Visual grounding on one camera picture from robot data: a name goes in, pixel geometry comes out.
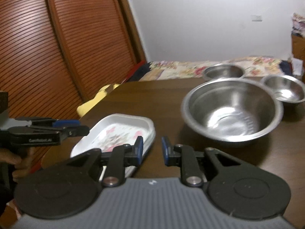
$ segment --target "metal bowl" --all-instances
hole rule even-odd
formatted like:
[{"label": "metal bowl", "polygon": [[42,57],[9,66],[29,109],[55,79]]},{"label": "metal bowl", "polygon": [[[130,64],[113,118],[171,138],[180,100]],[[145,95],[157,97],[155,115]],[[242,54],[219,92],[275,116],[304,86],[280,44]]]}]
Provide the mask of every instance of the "metal bowl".
[{"label": "metal bowl", "polygon": [[305,101],[305,85],[291,76],[269,75],[261,83],[271,88],[279,101],[285,105],[299,104]]},{"label": "metal bowl", "polygon": [[272,90],[249,79],[213,80],[192,89],[181,112],[197,133],[223,142],[248,142],[281,122],[283,105]]},{"label": "metal bowl", "polygon": [[245,76],[245,70],[234,64],[215,64],[206,68],[202,75],[208,81],[230,77],[243,78]]}]

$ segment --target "white wall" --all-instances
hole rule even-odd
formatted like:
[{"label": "white wall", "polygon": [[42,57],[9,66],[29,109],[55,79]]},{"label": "white wall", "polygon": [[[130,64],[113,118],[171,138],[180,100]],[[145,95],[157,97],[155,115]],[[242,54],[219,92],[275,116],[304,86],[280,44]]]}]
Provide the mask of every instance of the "white wall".
[{"label": "white wall", "polygon": [[[305,0],[129,0],[149,61],[287,59],[291,17]],[[262,15],[252,22],[251,15]]]}]

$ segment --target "stainless steel bowl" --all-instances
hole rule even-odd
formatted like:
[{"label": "stainless steel bowl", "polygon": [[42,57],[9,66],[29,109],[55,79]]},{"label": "stainless steel bowl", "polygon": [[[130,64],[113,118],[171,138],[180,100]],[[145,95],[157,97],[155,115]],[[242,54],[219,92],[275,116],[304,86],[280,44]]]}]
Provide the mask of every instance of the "stainless steel bowl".
[{"label": "stainless steel bowl", "polygon": [[269,75],[261,82],[271,88],[279,101],[285,105],[299,104],[305,101],[305,85],[291,76]]},{"label": "stainless steel bowl", "polygon": [[181,112],[186,124],[203,136],[244,143],[276,128],[283,105],[259,82],[228,78],[192,89],[182,102]]},{"label": "stainless steel bowl", "polygon": [[234,64],[215,64],[206,68],[203,71],[202,76],[208,81],[230,77],[243,78],[245,76],[245,71],[242,67]]}]

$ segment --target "white tray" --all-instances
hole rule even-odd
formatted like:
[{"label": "white tray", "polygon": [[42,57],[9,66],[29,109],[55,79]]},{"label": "white tray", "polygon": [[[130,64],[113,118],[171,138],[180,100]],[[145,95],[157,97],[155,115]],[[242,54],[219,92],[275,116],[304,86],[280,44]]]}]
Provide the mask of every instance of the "white tray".
[{"label": "white tray", "polygon": [[[153,143],[156,132],[153,121],[146,117],[112,114],[101,119],[72,149],[70,157],[75,157],[92,148],[100,148],[102,152],[112,151],[115,146],[133,145],[138,136],[143,137],[143,156]],[[134,166],[125,168],[125,176],[135,171]]]}]

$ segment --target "electrical outlet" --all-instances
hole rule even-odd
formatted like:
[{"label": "electrical outlet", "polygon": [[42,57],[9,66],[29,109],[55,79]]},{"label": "electrical outlet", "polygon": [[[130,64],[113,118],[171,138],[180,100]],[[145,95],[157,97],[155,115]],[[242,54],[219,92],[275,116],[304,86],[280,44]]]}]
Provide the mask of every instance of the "electrical outlet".
[{"label": "electrical outlet", "polygon": [[261,15],[251,15],[251,20],[252,20],[253,22],[261,22],[261,21],[263,21]]}]

